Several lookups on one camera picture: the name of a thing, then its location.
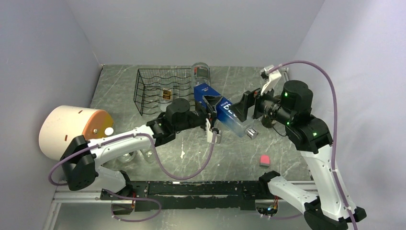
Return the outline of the tall blue square bottle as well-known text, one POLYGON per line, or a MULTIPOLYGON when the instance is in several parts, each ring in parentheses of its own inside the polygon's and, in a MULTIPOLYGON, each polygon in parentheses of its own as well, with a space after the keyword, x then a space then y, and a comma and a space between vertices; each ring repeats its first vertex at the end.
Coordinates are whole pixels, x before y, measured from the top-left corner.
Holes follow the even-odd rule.
POLYGON ((214 99, 215 102, 218 101, 215 104, 217 120, 238 137, 248 136, 251 139, 257 137, 259 132, 254 129, 254 120, 247 117, 244 122, 241 122, 231 110, 232 103, 207 83, 199 84, 193 90, 195 102, 202 103, 203 107, 207 107, 210 99, 214 99))

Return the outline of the clear round labelled bottle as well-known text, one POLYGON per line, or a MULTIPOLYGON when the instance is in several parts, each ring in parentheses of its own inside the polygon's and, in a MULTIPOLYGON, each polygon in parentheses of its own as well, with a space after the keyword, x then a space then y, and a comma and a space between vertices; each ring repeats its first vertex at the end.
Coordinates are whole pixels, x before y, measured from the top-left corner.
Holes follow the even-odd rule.
POLYGON ((191 66, 192 86, 206 83, 211 85, 210 68, 206 63, 196 62, 191 66))

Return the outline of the clear bottle black cap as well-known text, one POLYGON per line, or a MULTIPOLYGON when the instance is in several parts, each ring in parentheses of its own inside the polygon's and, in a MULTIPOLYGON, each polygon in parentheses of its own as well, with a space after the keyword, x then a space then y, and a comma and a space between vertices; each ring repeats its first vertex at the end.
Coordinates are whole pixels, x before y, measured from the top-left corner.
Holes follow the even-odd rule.
POLYGON ((161 104, 168 104, 172 101, 172 89, 162 88, 160 90, 159 102, 161 104))

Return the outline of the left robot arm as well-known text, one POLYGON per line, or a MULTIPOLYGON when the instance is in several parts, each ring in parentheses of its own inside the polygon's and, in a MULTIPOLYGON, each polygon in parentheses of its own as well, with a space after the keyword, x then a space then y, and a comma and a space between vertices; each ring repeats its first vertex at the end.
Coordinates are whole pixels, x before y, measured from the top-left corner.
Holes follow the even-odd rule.
POLYGON ((54 167, 62 167, 65 185, 78 191, 90 185, 112 191, 120 199, 131 196, 133 186, 123 171, 103 167, 106 162, 137 150, 152 149, 173 141, 176 134, 205 127, 208 142, 214 145, 220 132, 213 127, 217 119, 216 106, 222 96, 203 96, 195 110, 190 110, 186 99, 178 98, 167 106, 157 118, 133 130, 111 137, 86 140, 83 135, 71 140, 54 167))

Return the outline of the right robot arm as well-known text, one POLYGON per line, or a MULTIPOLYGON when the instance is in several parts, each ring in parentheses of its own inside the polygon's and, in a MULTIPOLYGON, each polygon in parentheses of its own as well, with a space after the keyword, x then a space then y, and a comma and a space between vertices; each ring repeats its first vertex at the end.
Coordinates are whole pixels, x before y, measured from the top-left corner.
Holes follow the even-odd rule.
POLYGON ((307 84, 290 80, 283 85, 279 99, 273 92, 260 94, 259 90, 247 91, 241 100, 230 106, 240 121, 245 121, 249 108, 253 118, 263 115, 284 125, 288 139, 300 151, 316 185, 312 194, 288 182, 272 171, 259 178, 259 194, 263 198, 276 196, 299 210, 313 230, 346 230, 349 223, 366 217, 366 211, 356 206, 333 167, 334 140, 327 124, 311 114, 313 92, 307 84))

